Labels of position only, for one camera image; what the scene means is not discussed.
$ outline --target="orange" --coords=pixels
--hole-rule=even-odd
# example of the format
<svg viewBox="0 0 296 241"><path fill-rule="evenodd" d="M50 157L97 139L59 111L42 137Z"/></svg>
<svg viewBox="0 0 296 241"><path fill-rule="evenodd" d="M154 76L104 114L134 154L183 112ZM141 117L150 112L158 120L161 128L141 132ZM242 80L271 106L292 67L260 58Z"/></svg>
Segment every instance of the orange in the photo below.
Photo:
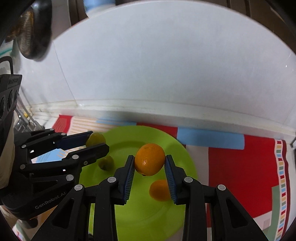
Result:
<svg viewBox="0 0 296 241"><path fill-rule="evenodd" d="M134 163L138 173L153 176L163 167L165 152L159 145L148 143L138 150Z"/></svg>
<svg viewBox="0 0 296 241"><path fill-rule="evenodd" d="M157 180L149 188L150 196L156 201L165 202L170 200L170 190L166 180Z"/></svg>

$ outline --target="yellow fruit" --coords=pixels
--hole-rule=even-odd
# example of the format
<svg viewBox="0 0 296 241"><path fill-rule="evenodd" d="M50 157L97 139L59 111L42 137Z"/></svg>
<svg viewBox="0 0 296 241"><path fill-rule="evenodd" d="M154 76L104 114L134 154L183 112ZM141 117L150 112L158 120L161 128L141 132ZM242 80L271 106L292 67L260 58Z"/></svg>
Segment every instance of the yellow fruit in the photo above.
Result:
<svg viewBox="0 0 296 241"><path fill-rule="evenodd" d="M144 176L158 173L165 163L165 152L157 144L142 146L135 156L135 169Z"/></svg>
<svg viewBox="0 0 296 241"><path fill-rule="evenodd" d="M153 182L149 188L149 195L156 201L169 201L171 198L168 182L166 180L157 180Z"/></svg>
<svg viewBox="0 0 296 241"><path fill-rule="evenodd" d="M109 155L98 159L98 164L104 171L111 171L114 168L114 160Z"/></svg>
<svg viewBox="0 0 296 241"><path fill-rule="evenodd" d="M86 147L90 147L90 146L94 146L101 143L106 144L105 137L99 132L93 132L88 138L88 140L86 141L85 145Z"/></svg>

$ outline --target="blue object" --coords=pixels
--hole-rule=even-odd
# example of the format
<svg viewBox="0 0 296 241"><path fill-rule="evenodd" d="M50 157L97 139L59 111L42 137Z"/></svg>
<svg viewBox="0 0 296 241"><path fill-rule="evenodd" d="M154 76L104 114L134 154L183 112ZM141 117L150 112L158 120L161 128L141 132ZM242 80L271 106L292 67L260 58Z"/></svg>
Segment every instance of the blue object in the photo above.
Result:
<svg viewBox="0 0 296 241"><path fill-rule="evenodd" d="M115 0L83 0L85 11L88 12L89 10L102 6L102 5L109 5L114 4Z"/></svg>
<svg viewBox="0 0 296 241"><path fill-rule="evenodd" d="M134 166L134 159L130 164L129 170L128 170L128 176L124 184L124 200L125 202L129 199L130 193L131 193L131 186L133 184L133 176L135 174L135 166Z"/></svg>
<svg viewBox="0 0 296 241"><path fill-rule="evenodd" d="M174 201L174 203L177 202L177 187L174 180L172 168L170 166L170 162L168 158L165 159L165 176L168 182L168 189L170 191L170 197Z"/></svg>
<svg viewBox="0 0 296 241"><path fill-rule="evenodd" d="M105 124L105 125L112 125L112 126L136 126L136 122L129 122L129 121L119 121L119 120L104 120L104 119L97 119L97 123Z"/></svg>
<svg viewBox="0 0 296 241"><path fill-rule="evenodd" d="M177 140L184 145L244 149L244 135L178 127Z"/></svg>

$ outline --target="metal screw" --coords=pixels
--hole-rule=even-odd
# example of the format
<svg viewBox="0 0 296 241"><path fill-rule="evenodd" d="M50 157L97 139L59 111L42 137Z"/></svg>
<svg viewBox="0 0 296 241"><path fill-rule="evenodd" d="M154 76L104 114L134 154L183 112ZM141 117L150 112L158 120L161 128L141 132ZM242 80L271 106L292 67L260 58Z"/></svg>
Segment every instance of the metal screw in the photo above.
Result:
<svg viewBox="0 0 296 241"><path fill-rule="evenodd" d="M109 178L107 179L107 181L110 182L110 183L113 183L113 182L116 181L116 177L109 177Z"/></svg>
<svg viewBox="0 0 296 241"><path fill-rule="evenodd" d="M66 176L67 181L72 181L74 179L73 175L69 174Z"/></svg>
<svg viewBox="0 0 296 241"><path fill-rule="evenodd" d="M226 189L226 186L224 186L223 184L218 185L218 189L221 191L224 191Z"/></svg>
<svg viewBox="0 0 296 241"><path fill-rule="evenodd" d="M184 181L187 183L191 183L193 181L193 179L191 177L185 177Z"/></svg>
<svg viewBox="0 0 296 241"><path fill-rule="evenodd" d="M83 188L83 186L81 185L81 184L77 184L75 187L74 187L74 189L76 190L76 191L79 191L79 190L81 190Z"/></svg>

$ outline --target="white baseboard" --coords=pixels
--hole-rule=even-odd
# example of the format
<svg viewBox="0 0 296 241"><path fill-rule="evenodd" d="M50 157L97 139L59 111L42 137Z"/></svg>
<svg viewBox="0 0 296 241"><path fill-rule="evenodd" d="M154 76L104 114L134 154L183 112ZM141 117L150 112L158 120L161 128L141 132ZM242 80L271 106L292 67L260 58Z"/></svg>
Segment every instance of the white baseboard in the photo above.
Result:
<svg viewBox="0 0 296 241"><path fill-rule="evenodd" d="M288 144L293 141L296 133L294 128L263 118L177 103L83 100L39 104L32 106L31 110L35 115L53 117L58 114L75 115L242 133L284 139Z"/></svg>

